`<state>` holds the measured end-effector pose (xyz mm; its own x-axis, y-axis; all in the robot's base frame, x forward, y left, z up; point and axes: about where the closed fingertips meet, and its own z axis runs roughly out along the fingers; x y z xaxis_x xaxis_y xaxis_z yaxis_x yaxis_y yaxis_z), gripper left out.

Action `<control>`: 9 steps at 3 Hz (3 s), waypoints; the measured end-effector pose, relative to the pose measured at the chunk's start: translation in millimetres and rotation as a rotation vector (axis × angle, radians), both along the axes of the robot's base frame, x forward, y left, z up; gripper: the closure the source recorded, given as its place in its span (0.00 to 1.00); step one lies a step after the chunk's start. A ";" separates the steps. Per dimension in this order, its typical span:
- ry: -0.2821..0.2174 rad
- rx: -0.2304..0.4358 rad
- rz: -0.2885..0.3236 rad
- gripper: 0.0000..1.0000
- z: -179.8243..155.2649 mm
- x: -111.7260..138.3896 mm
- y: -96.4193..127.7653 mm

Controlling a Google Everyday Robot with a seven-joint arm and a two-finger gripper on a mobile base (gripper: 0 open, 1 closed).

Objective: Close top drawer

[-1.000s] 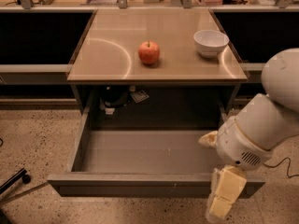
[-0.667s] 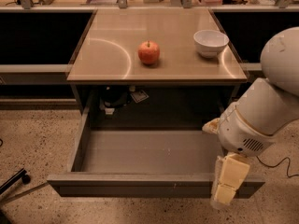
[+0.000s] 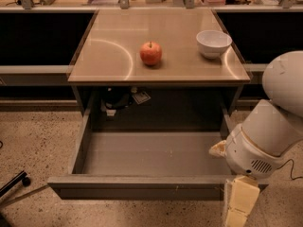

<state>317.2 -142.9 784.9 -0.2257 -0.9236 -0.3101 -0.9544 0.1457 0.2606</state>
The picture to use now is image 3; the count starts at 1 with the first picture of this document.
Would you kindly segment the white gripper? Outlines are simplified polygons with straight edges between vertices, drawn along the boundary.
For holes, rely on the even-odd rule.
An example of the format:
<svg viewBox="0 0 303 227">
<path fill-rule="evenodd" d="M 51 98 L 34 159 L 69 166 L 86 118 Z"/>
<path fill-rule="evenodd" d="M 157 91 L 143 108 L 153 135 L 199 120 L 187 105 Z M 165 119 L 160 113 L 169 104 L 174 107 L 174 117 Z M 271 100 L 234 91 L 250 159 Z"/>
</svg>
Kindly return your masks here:
<svg viewBox="0 0 303 227">
<path fill-rule="evenodd" d="M 240 175 L 224 184 L 223 227 L 244 227 L 260 192 L 258 182 L 252 178 L 270 177 L 282 165 L 283 158 L 259 149 L 245 134 L 241 124 L 230 132 L 226 141 L 215 144 L 208 153 L 215 157 L 224 156 L 231 170 Z"/>
</svg>

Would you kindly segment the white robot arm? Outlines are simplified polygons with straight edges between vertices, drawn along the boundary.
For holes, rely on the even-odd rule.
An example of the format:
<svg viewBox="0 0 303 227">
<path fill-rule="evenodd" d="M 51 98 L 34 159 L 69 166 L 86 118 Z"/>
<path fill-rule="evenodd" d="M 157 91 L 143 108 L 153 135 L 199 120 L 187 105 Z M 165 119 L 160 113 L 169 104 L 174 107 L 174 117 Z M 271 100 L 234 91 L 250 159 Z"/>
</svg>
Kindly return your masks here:
<svg viewBox="0 0 303 227">
<path fill-rule="evenodd" d="M 303 51 L 273 59 L 263 72 L 262 88 L 267 97 L 209 149 L 236 174 L 224 185 L 223 227 L 244 227 L 259 181 L 282 167 L 285 153 L 303 139 Z"/>
</svg>

